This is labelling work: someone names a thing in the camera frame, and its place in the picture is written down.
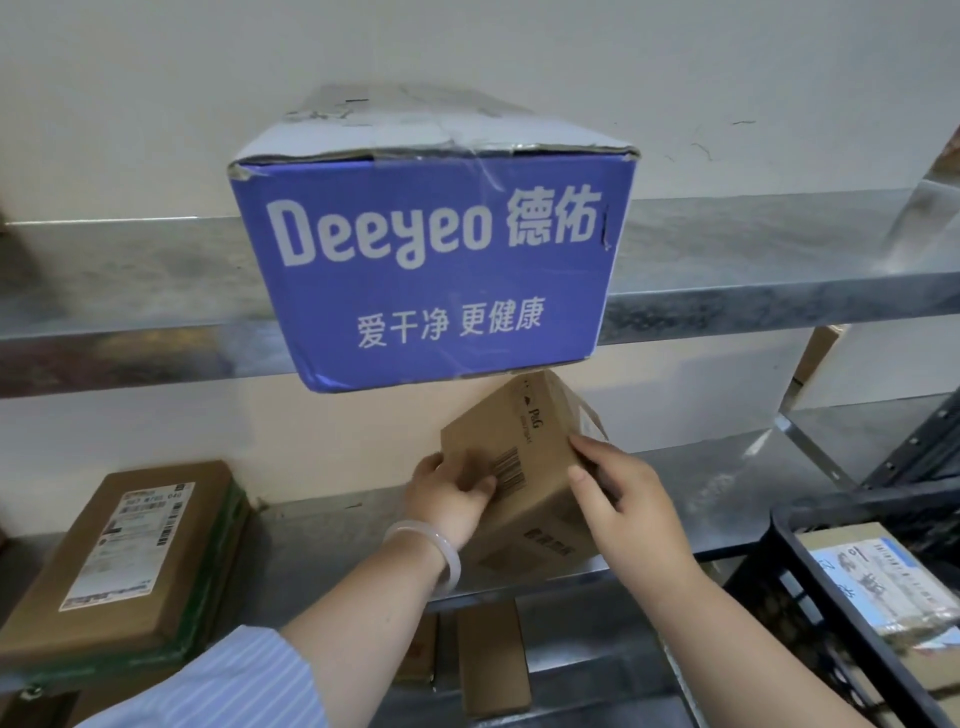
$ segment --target cardboard box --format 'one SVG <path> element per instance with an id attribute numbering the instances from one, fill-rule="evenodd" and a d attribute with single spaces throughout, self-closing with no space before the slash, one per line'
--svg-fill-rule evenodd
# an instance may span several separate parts
<path id="1" fill-rule="evenodd" d="M 300 378 L 343 392 L 590 356 L 638 156 L 473 91 L 333 85 L 228 173 Z"/>
<path id="2" fill-rule="evenodd" d="M 942 634 L 960 601 L 876 522 L 800 534 L 800 542 L 861 616 L 896 649 Z"/>
<path id="3" fill-rule="evenodd" d="M 516 602 L 500 601 L 457 612 L 460 686 L 471 718 L 530 710 L 530 673 Z"/>
<path id="4" fill-rule="evenodd" d="M 469 452 L 469 478 L 497 475 L 461 552 L 465 570 L 533 578 L 597 553 L 566 475 L 583 464 L 568 440 L 573 432 L 606 439 L 596 412 L 548 370 L 511 379 L 444 427 L 444 454 Z"/>
<path id="5" fill-rule="evenodd" d="M 960 695 L 941 698 L 937 703 L 950 720 L 960 725 Z M 876 714 L 876 718 L 881 728 L 904 728 L 903 722 L 889 710 L 880 711 Z"/>
<path id="6" fill-rule="evenodd" d="M 83 690 L 117 677 L 177 669 L 196 657 L 212 639 L 250 512 L 246 494 L 232 483 L 211 529 L 198 575 L 172 641 L 150 649 L 119 653 L 95 651 L 81 657 L 54 658 L 20 669 L 21 679 L 48 692 Z"/>
<path id="7" fill-rule="evenodd" d="M 231 484 L 219 461 L 108 475 L 0 630 L 0 666 L 172 642 Z"/>
<path id="8" fill-rule="evenodd" d="M 436 614 L 423 615 L 414 639 L 407 647 L 407 654 L 396 670 L 395 683 L 425 683 L 433 682 L 433 674 L 437 661 L 437 628 L 439 620 Z"/>
<path id="9" fill-rule="evenodd" d="M 816 327 L 813 329 L 813 333 L 810 334 L 810 341 L 806 345 L 804 355 L 800 357 L 800 363 L 797 365 L 797 371 L 793 378 L 801 384 L 806 384 L 813 373 L 817 371 L 820 362 L 827 356 L 827 352 L 840 338 L 843 330 L 843 326 Z"/>
<path id="10" fill-rule="evenodd" d="M 903 666 L 910 670 L 929 692 L 960 686 L 960 649 L 948 648 L 935 653 L 910 649 L 901 654 L 900 659 Z M 859 667 L 852 667 L 851 675 L 875 704 L 886 702 Z"/>
<path id="11" fill-rule="evenodd" d="M 87 688 L 77 696 L 77 701 L 70 711 L 63 728 L 75 728 L 89 717 L 102 713 L 107 708 L 130 700 L 155 685 L 159 685 L 168 677 L 177 674 L 178 668 L 164 669 L 156 672 L 147 672 L 133 677 L 119 677 L 103 685 Z"/>

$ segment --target blue cardboard box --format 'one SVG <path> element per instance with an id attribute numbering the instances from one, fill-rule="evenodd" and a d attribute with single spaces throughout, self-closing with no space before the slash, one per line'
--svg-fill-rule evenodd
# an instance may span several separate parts
<path id="1" fill-rule="evenodd" d="M 338 85 L 229 176 L 300 377 L 344 392 L 590 356 L 638 156 L 475 92 Z"/>

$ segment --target blue striped shirt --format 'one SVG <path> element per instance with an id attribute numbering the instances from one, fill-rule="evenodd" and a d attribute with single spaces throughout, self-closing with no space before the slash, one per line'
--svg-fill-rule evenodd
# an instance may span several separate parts
<path id="1" fill-rule="evenodd" d="M 170 679 L 78 728 L 326 728 L 310 666 L 272 629 L 238 627 Z"/>

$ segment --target black plastic crate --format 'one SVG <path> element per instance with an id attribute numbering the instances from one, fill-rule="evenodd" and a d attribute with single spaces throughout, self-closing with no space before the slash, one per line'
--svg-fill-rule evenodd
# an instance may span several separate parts
<path id="1" fill-rule="evenodd" d="M 960 478 L 952 478 L 776 507 L 769 530 L 731 577 L 727 591 L 865 715 L 872 714 L 869 702 L 852 682 L 839 658 L 842 653 L 863 670 L 904 725 L 954 728 L 794 535 L 874 521 L 922 562 L 960 568 Z"/>

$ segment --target shipping label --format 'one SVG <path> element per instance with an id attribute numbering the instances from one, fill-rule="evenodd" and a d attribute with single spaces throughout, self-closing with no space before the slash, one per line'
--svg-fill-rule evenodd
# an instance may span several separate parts
<path id="1" fill-rule="evenodd" d="M 178 483 L 121 496 L 60 611 L 150 594 L 195 485 Z"/>
<path id="2" fill-rule="evenodd" d="M 957 602 L 902 546 L 888 538 L 811 551 L 874 628 L 957 609 Z"/>

